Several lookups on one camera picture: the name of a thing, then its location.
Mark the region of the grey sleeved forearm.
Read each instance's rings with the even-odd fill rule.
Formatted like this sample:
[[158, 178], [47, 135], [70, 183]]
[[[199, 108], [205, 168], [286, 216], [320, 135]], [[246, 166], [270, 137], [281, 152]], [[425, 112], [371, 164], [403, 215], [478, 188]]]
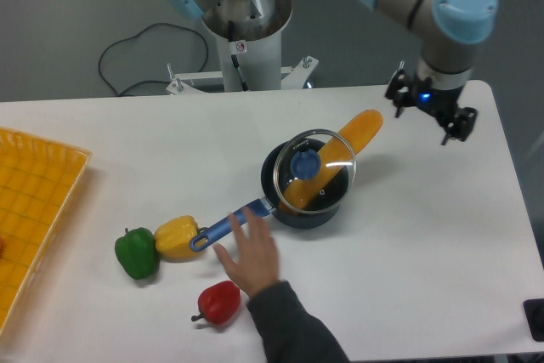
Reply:
[[347, 362], [326, 325], [304, 308], [287, 281], [252, 296], [247, 303], [268, 362]]

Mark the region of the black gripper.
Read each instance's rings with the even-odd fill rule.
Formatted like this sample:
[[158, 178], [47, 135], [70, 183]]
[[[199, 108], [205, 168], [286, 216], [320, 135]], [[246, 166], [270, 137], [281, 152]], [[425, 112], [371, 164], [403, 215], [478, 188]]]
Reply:
[[413, 81], [405, 70], [396, 70], [389, 80], [385, 98], [392, 101], [394, 117], [399, 118], [405, 108], [417, 107], [434, 117], [444, 129], [441, 144], [451, 139], [465, 142], [473, 131], [478, 111], [472, 107], [461, 108], [458, 99], [463, 86], [437, 89], [430, 77]]

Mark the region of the person's hand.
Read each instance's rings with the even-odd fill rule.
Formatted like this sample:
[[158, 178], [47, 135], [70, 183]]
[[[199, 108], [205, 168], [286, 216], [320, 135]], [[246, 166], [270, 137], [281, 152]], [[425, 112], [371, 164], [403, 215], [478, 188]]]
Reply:
[[248, 234], [234, 214], [228, 216], [238, 250], [237, 261], [223, 245], [216, 243], [212, 248], [227, 276], [249, 298], [253, 298], [280, 282], [280, 255], [267, 222], [249, 207], [244, 207], [242, 213], [246, 218]]

